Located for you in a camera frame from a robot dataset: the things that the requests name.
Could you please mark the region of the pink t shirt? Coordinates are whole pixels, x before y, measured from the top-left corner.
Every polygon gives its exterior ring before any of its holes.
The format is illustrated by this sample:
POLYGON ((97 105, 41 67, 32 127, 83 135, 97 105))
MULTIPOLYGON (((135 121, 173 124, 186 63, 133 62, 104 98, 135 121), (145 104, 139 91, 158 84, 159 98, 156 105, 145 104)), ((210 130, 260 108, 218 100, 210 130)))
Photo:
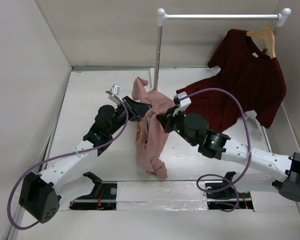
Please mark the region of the pink t shirt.
MULTIPOLYGON (((157 90, 147 91, 145 86, 148 81, 136 77, 133 82, 132 99, 140 103, 151 104, 155 108, 156 116, 164 114, 169 108, 174 106, 174 102, 157 90)), ((148 173, 158 176, 161 179, 168 177, 165 163, 160 160, 160 155, 168 139, 168 134, 164 132, 163 127, 157 120, 154 129, 147 130, 146 115, 138 124, 136 134, 136 160, 138 165, 148 173)))

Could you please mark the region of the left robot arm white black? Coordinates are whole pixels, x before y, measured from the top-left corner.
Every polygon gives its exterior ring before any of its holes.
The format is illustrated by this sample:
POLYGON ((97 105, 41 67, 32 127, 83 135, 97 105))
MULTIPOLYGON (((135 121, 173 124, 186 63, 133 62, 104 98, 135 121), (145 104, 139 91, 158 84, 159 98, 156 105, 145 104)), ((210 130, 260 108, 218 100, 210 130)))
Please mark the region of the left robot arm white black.
POLYGON ((118 138, 117 131, 122 132, 128 121, 143 118, 152 107, 128 96, 119 99, 111 95, 111 98, 117 107, 107 104, 99 108, 94 124, 71 155, 62 157, 40 173, 31 171, 23 178, 19 204, 39 223, 48 222, 57 213, 64 199, 62 186, 81 176, 79 171, 88 163, 88 154, 100 156, 118 138))

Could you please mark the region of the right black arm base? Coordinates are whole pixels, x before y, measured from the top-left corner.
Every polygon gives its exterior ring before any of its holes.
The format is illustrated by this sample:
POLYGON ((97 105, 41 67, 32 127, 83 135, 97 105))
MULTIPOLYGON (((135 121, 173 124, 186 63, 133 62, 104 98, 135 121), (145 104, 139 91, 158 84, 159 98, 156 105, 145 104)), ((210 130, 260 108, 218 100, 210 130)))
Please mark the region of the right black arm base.
MULTIPOLYGON (((206 189, 214 190, 224 187, 228 184, 228 182, 223 179, 208 179, 204 181, 204 184, 206 189)), ((229 211, 237 203, 237 196, 232 187, 220 192, 205 193, 205 195, 208 210, 229 211)), ((239 192, 238 196, 238 210, 254 209, 252 196, 250 192, 239 192)))

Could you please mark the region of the cream plastic hanger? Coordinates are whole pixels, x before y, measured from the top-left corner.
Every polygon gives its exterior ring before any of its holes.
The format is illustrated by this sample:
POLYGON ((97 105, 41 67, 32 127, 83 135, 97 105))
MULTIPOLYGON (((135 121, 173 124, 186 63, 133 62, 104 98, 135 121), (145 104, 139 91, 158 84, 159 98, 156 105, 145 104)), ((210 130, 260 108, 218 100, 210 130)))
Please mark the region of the cream plastic hanger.
POLYGON ((146 113, 146 127, 147 127, 147 131, 150 132, 152 129, 154 129, 155 124, 156 124, 156 109, 154 107, 151 107, 147 113, 146 113))

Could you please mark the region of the wooden hanger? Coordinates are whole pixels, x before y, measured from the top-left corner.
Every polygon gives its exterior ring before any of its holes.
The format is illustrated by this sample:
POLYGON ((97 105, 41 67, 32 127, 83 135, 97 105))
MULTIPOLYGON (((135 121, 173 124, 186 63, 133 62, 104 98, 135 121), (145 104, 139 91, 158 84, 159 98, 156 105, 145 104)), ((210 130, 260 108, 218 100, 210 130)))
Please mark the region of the wooden hanger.
POLYGON ((265 49, 271 59, 276 58, 275 53, 275 35, 270 28, 264 27, 257 31, 247 31, 246 36, 262 39, 265 43, 265 49))

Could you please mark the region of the dark red t shirt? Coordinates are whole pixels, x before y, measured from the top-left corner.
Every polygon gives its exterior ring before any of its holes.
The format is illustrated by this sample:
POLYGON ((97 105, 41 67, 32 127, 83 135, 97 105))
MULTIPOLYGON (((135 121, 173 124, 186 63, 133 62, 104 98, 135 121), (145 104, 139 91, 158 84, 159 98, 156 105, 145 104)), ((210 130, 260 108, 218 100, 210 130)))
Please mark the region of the dark red t shirt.
POLYGON ((287 92, 277 58, 261 52, 245 30, 230 29, 207 66, 219 67, 220 72, 176 91, 189 95, 210 89, 192 96, 186 113, 200 114, 216 132, 227 130, 241 112, 249 111, 255 111, 265 128, 272 125, 287 92))

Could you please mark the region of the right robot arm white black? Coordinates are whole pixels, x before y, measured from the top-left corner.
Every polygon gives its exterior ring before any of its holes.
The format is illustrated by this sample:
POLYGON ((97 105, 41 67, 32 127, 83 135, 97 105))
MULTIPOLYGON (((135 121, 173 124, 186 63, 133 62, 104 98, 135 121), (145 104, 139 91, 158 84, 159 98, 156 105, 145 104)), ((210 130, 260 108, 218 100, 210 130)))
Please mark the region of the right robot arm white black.
POLYGON ((300 153, 288 156, 249 149, 228 135, 209 129, 208 121, 199 114, 176 113, 175 110, 172 107, 156 117, 164 132, 176 132, 207 158, 249 166, 263 173, 264 179, 247 179, 243 186, 233 179, 222 182, 221 191, 225 196, 232 197, 238 191, 268 191, 300 202, 300 153))

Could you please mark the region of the metal clothes rack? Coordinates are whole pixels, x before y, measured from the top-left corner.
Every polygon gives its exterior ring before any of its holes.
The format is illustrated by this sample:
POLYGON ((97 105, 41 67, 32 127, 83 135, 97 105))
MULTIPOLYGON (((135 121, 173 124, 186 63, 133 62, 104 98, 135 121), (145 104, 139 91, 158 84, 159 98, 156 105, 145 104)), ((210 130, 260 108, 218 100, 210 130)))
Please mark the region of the metal clothes rack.
MULTIPOLYGON (((152 8, 146 10, 137 30, 137 46, 144 47, 147 59, 145 65, 151 67, 150 88, 159 88, 159 71, 163 68, 205 68, 221 40, 230 29, 254 32, 270 28, 274 36, 284 26, 291 15, 290 8, 269 10, 260 14, 239 10, 199 13, 190 10, 188 14, 177 10, 152 8)), ((260 50, 269 55, 262 39, 253 37, 260 50)))

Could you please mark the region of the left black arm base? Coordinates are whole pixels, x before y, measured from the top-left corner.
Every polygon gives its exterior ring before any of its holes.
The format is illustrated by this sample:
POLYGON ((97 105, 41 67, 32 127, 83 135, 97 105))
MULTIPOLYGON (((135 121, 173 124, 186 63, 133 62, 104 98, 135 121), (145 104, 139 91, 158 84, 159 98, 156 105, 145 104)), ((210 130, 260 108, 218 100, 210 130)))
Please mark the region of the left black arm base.
POLYGON ((83 174, 84 180, 90 179, 93 188, 88 188, 87 194, 82 194, 70 202, 71 210, 112 211, 117 209, 117 181, 104 182, 92 172, 83 174))

